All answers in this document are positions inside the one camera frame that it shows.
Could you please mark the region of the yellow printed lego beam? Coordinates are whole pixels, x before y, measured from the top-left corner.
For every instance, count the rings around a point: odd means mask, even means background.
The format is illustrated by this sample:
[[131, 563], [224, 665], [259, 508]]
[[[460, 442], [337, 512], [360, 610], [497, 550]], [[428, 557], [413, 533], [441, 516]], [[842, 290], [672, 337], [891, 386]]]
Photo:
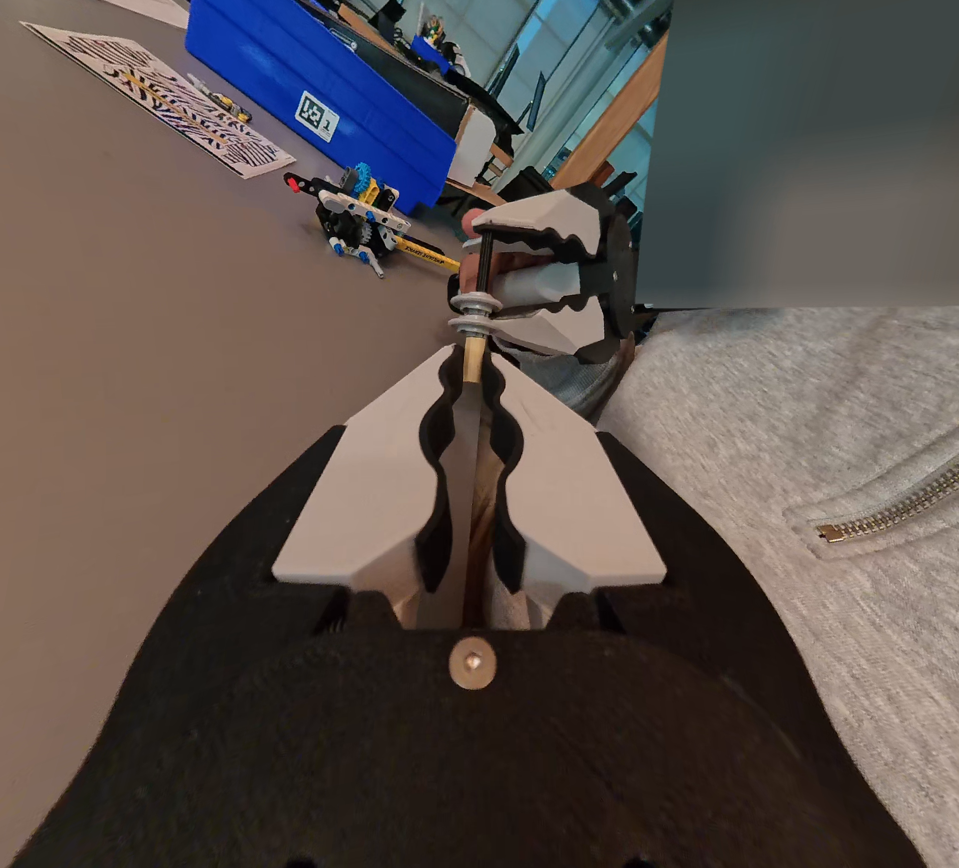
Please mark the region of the yellow printed lego beam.
[[460, 262], [449, 258], [441, 251], [416, 242], [413, 238], [394, 234], [394, 241], [394, 249], [396, 251], [401, 251], [403, 254], [437, 265], [451, 274], [458, 275], [461, 270]]

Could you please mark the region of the blue plastic bin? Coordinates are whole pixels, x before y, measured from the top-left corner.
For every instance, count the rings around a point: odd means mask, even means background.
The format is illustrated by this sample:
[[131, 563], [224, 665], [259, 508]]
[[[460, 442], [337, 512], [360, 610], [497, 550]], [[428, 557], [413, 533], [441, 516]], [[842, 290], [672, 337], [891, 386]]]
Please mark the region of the blue plastic bin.
[[454, 136], [300, 0], [191, 0], [185, 46], [331, 161], [368, 164], [402, 212], [438, 202]]

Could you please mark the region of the grey zip sweatshirt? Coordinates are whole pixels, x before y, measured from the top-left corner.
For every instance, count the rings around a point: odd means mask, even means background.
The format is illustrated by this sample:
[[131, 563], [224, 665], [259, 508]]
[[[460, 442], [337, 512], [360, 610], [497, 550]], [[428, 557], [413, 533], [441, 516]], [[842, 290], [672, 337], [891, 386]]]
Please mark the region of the grey zip sweatshirt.
[[929, 866], [957, 866], [957, 307], [667, 313], [598, 421], [733, 549]]

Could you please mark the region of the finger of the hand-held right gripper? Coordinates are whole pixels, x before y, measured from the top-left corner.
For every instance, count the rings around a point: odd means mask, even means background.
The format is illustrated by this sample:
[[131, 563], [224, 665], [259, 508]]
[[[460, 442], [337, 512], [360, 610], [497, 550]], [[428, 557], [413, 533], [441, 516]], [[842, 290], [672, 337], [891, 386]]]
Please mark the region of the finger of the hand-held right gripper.
[[493, 207], [475, 218], [471, 252], [493, 238], [495, 253], [599, 262], [607, 256], [611, 202], [599, 188], [567, 188]]
[[546, 307], [508, 306], [494, 301], [493, 335], [504, 344], [546, 356], [574, 355], [606, 339], [599, 296]]

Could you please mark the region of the small yellow lego assembly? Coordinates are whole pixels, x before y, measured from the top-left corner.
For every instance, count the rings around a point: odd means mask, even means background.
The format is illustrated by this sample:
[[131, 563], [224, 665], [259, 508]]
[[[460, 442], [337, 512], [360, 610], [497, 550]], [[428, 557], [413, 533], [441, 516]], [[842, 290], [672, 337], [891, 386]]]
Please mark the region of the small yellow lego assembly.
[[244, 107], [237, 104], [230, 97], [220, 92], [211, 90], [210, 87], [200, 80], [196, 75], [187, 73], [187, 79], [200, 94], [202, 94], [209, 102], [213, 103], [219, 110], [228, 113], [230, 116], [243, 124], [248, 124], [252, 121], [251, 113], [249, 113]]

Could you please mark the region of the person's right hand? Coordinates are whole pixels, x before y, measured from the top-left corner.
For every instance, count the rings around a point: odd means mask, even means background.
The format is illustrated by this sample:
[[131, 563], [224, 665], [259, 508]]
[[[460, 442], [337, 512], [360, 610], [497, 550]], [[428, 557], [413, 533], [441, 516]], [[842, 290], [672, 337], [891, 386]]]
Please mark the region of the person's right hand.
[[[468, 240], [478, 238], [479, 234], [473, 228], [473, 222], [485, 213], [484, 209], [474, 207], [462, 217], [462, 230]], [[492, 283], [498, 275], [506, 275], [525, 268], [539, 267], [552, 262], [553, 253], [550, 251], [524, 252], [499, 251], [494, 252], [490, 265], [489, 282]], [[479, 251], [465, 252], [460, 268], [460, 291], [462, 294], [473, 292], [478, 286], [480, 268]]]

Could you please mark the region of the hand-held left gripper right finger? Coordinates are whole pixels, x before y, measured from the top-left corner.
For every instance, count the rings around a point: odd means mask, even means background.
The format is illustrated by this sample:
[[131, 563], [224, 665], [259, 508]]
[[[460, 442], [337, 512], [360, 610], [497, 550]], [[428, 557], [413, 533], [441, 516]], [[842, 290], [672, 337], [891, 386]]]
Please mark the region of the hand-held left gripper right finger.
[[496, 615], [543, 629], [570, 594], [659, 585], [663, 558], [593, 426], [501, 355], [483, 361], [501, 462], [491, 564]]

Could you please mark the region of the colourful toy figure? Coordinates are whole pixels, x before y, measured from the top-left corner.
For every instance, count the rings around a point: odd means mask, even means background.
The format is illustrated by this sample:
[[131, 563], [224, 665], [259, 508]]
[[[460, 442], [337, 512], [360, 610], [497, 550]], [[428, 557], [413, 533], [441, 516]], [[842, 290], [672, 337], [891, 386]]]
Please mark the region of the colourful toy figure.
[[417, 12], [411, 48], [421, 59], [435, 65], [442, 76], [454, 73], [472, 78], [462, 47], [447, 34], [443, 18], [431, 12], [424, 2]]

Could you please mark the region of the partly built lego model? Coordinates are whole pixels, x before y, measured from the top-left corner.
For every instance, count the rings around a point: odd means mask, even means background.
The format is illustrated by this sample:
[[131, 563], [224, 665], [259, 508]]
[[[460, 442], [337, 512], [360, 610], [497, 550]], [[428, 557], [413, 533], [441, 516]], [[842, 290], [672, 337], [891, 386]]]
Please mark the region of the partly built lego model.
[[411, 223], [394, 211], [396, 190], [378, 181], [367, 163], [348, 167], [337, 182], [292, 171], [283, 174], [283, 182], [317, 201], [318, 225], [335, 254], [362, 262], [384, 279], [381, 262], [411, 230]]

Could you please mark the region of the wooden ceiling beam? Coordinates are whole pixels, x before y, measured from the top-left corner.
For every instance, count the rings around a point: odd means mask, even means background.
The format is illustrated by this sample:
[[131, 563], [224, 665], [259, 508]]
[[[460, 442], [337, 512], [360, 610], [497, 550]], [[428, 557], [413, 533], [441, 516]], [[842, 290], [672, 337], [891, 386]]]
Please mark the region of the wooden ceiling beam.
[[582, 142], [571, 152], [551, 181], [553, 189], [594, 182], [611, 155], [633, 126], [657, 100], [663, 78], [669, 33], [656, 43], [643, 63], [596, 120]]

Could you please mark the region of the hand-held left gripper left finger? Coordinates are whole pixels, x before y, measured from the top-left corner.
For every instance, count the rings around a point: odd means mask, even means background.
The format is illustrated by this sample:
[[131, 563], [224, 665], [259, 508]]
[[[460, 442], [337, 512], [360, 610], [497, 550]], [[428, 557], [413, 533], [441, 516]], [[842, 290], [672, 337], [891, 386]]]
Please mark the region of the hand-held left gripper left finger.
[[443, 347], [342, 426], [271, 567], [291, 584], [383, 595], [405, 629], [448, 572], [454, 522], [441, 457], [457, 430], [458, 347]]

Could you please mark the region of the printed sticker sheet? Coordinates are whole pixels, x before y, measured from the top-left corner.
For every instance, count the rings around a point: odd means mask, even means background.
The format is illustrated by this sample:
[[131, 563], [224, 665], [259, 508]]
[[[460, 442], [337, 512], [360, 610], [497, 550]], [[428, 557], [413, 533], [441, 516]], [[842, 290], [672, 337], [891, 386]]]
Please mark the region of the printed sticker sheet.
[[292, 167], [293, 155], [136, 41], [27, 21], [21, 25], [242, 179]]

